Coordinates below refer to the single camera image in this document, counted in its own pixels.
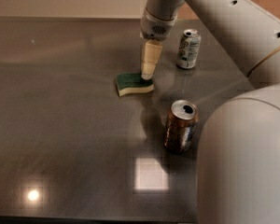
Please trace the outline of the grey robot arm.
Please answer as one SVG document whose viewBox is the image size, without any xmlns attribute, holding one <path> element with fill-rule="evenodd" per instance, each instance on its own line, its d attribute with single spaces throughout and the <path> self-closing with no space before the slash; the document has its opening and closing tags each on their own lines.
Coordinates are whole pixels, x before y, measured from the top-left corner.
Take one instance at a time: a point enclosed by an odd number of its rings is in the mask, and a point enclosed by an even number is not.
<svg viewBox="0 0 280 224">
<path fill-rule="evenodd" d="M 171 29 L 188 4 L 254 89 L 204 124 L 197 154 L 198 224 L 280 224 L 280 20 L 251 0 L 147 0 L 144 38 Z"/>
</svg>

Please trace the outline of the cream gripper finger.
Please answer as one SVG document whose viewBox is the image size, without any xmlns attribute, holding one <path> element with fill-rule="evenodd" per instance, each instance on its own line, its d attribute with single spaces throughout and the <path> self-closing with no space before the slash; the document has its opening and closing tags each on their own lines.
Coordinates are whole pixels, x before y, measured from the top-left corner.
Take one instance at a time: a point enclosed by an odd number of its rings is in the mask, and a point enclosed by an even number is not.
<svg viewBox="0 0 280 224">
<path fill-rule="evenodd" d="M 160 59 L 162 44 L 158 40 L 148 40 L 142 47 L 141 76 L 144 80 L 152 79 Z"/>
</svg>

